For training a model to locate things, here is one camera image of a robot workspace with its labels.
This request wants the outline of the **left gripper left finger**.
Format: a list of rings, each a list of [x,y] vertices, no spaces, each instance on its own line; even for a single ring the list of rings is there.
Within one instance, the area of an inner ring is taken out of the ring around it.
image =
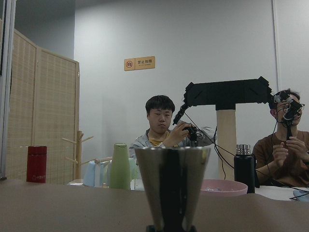
[[[154,225],[147,225],[146,226],[146,232],[156,232]]]

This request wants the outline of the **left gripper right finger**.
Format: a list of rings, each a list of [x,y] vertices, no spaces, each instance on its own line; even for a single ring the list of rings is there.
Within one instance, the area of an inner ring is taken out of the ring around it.
[[[192,225],[188,232],[197,232],[196,227]]]

